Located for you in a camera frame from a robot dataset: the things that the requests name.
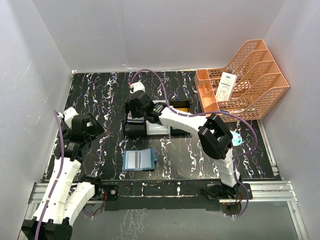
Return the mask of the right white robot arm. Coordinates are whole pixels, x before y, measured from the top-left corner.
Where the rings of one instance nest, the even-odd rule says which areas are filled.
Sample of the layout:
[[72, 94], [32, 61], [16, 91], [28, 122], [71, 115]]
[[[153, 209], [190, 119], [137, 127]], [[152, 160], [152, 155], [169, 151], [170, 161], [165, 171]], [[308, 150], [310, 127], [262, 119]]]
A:
[[198, 137], [204, 153], [214, 159], [221, 187], [232, 194], [239, 192], [240, 173], [234, 167], [233, 135], [215, 113], [192, 116], [163, 102], [154, 102], [145, 93], [141, 82], [129, 84], [130, 96], [126, 111], [132, 118], [144, 118], [151, 124], [176, 128]]

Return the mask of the blue leather card holder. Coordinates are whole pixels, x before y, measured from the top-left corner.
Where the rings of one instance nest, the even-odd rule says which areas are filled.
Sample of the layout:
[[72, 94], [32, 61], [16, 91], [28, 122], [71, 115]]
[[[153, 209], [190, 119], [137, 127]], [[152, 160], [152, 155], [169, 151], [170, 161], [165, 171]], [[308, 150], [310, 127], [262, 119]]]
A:
[[123, 171], [154, 170], [159, 156], [153, 148], [126, 150], [123, 155]]

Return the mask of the gold credit card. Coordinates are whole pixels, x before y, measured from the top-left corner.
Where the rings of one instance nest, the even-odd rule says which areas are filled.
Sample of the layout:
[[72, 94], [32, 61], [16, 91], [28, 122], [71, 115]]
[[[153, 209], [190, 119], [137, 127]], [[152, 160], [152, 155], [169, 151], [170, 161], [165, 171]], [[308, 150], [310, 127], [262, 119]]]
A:
[[178, 108], [178, 110], [182, 111], [182, 112], [185, 112], [185, 113], [189, 112], [188, 108]]

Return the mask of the aluminium frame rail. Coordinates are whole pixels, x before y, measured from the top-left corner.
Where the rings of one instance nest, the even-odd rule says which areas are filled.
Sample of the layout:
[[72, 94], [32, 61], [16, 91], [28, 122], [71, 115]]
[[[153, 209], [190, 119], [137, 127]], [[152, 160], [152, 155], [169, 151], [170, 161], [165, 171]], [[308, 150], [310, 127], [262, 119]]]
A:
[[[296, 194], [290, 181], [249, 181], [252, 202], [286, 202], [299, 240], [307, 240], [308, 234], [298, 207]], [[43, 198], [47, 183], [35, 183], [28, 201], [25, 219], [31, 219]]]

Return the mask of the packaged nail clipper blister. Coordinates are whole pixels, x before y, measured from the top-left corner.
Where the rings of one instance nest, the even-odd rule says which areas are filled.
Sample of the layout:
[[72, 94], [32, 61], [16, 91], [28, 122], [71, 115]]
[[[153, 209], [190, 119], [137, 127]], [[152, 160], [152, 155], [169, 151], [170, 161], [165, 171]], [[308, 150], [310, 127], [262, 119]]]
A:
[[231, 131], [232, 134], [232, 144], [234, 147], [240, 146], [243, 143], [243, 139], [240, 133], [236, 131]]

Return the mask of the white paper receipt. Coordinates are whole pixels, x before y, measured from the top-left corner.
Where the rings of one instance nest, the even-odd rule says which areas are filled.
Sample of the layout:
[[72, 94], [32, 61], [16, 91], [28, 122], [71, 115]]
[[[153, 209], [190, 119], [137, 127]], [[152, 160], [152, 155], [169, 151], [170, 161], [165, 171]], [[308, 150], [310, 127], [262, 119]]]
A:
[[215, 98], [218, 102], [229, 101], [237, 81], [237, 75], [223, 72], [218, 84]]

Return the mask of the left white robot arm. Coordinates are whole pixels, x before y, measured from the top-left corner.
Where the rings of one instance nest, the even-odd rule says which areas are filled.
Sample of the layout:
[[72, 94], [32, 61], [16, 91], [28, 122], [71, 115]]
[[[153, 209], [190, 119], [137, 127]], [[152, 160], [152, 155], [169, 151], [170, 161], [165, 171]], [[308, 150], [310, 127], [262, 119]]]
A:
[[73, 107], [55, 112], [67, 129], [58, 129], [60, 145], [54, 168], [42, 200], [21, 231], [29, 240], [69, 240], [73, 224], [87, 202], [99, 192], [100, 179], [84, 175], [75, 189], [73, 180], [87, 156], [92, 142], [104, 132], [92, 114], [79, 114]]

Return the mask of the orange mesh file organizer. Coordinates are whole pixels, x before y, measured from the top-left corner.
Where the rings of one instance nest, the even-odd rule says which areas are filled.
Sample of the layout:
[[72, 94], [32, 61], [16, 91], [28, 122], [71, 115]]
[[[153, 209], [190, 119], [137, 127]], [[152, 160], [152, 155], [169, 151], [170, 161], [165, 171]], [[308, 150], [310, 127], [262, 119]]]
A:
[[[237, 76], [228, 101], [216, 97], [223, 73]], [[224, 67], [198, 69], [194, 82], [203, 112], [226, 111], [246, 121], [263, 119], [290, 87], [263, 39], [246, 41]]]

